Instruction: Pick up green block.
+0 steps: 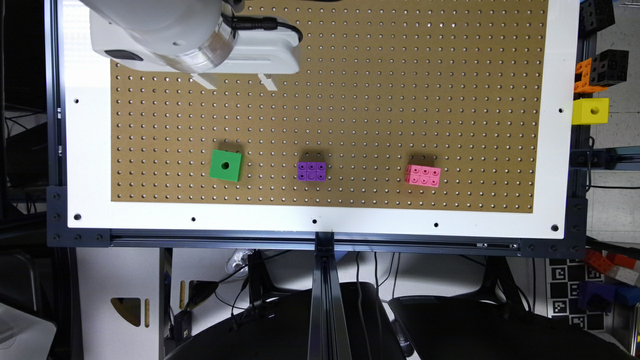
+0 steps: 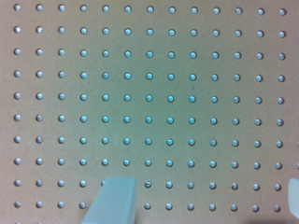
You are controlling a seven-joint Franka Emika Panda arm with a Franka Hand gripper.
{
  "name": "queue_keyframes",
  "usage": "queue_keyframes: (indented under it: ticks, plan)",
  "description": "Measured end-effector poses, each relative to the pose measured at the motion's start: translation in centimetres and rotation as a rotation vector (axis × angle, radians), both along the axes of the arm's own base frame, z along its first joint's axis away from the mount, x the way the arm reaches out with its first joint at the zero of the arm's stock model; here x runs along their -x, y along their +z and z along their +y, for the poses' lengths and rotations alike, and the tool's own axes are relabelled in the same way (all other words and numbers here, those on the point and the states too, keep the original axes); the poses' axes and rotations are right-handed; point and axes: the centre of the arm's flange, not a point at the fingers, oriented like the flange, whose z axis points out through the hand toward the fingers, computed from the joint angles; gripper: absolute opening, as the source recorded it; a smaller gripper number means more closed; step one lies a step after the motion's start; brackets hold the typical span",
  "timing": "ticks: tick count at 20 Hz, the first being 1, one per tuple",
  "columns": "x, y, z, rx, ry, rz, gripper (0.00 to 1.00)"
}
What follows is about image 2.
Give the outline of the translucent gripper right finger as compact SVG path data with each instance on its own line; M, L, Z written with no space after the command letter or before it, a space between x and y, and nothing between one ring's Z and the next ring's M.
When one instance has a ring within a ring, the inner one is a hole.
M288 205L291 213L299 217L299 179L291 178L289 181Z

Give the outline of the translucent gripper left finger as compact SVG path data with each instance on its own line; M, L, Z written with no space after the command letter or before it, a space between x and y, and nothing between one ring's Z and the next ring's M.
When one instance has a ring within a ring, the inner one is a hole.
M136 179L109 176L81 224L135 224Z

